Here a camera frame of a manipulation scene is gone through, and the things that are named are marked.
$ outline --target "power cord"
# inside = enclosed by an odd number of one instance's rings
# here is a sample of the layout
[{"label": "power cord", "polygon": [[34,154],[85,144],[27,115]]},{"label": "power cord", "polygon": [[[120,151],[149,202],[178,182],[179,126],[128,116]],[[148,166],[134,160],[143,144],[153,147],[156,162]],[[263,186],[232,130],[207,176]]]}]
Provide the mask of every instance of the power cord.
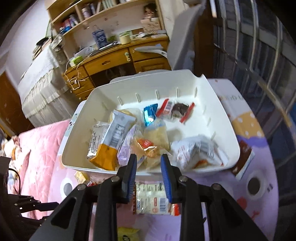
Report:
[{"label": "power cord", "polygon": [[9,171],[13,171],[17,174],[18,178],[19,178],[19,184],[20,184],[20,175],[17,173],[16,170],[12,169],[12,168],[8,168]]}]

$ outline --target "white armrest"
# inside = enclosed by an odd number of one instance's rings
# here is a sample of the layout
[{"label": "white armrest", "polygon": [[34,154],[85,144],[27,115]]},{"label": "white armrest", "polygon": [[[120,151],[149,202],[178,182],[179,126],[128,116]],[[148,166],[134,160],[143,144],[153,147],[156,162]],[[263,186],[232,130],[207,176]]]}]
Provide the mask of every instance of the white armrest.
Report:
[{"label": "white armrest", "polygon": [[165,51],[163,51],[162,46],[143,46],[143,47],[137,47],[135,48],[135,51],[143,52],[143,53],[158,53],[166,58],[168,58],[168,55]]}]

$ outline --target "white plastic bin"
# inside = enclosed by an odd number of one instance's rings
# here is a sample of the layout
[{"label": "white plastic bin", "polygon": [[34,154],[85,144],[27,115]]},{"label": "white plastic bin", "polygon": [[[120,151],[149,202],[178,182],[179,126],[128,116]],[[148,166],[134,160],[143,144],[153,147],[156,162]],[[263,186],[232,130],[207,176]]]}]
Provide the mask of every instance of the white plastic bin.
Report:
[{"label": "white plastic bin", "polygon": [[[217,95],[204,75],[196,77],[189,70],[165,71],[131,77],[95,88],[83,106],[69,135],[62,163],[80,171],[116,174],[116,171],[97,169],[86,159],[92,126],[97,121],[108,121],[114,110],[143,108],[166,98],[187,104],[195,103],[191,117],[185,124],[178,120],[166,122],[169,142],[185,137],[206,135],[215,140],[226,153],[229,162],[225,166],[208,166],[194,169],[197,173],[209,173],[233,167],[239,159],[240,149],[231,123]],[[147,172],[141,167],[137,175],[159,173],[160,167]]]}]

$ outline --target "pink bedsheet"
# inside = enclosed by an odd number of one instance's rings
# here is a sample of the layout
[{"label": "pink bedsheet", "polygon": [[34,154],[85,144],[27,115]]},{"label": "pink bedsheet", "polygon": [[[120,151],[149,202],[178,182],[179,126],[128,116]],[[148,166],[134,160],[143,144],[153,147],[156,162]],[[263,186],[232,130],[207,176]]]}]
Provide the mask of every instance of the pink bedsheet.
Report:
[{"label": "pink bedsheet", "polygon": [[[48,202],[48,194],[57,152],[70,120],[35,128],[19,135],[21,148],[31,149],[27,170],[22,180],[22,195]],[[46,212],[27,215],[41,219]]]}]

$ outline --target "screw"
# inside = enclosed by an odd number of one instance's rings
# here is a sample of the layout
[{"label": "screw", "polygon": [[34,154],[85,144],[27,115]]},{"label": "screw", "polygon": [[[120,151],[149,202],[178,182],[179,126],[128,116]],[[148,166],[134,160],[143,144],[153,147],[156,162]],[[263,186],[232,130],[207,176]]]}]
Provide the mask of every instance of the screw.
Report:
[{"label": "screw", "polygon": [[113,177],[111,177],[111,181],[112,182],[118,182],[119,181],[119,176],[113,176]]},{"label": "screw", "polygon": [[212,185],[212,188],[213,188],[214,190],[216,190],[216,191],[220,191],[220,190],[221,190],[221,185],[218,184],[218,183],[214,183],[214,184]]},{"label": "screw", "polygon": [[77,186],[77,190],[78,190],[78,191],[84,190],[85,188],[86,188],[86,185],[85,185],[85,184],[79,184],[79,185]]},{"label": "screw", "polygon": [[188,180],[188,177],[186,176],[180,176],[179,177],[180,182],[186,182]]}]

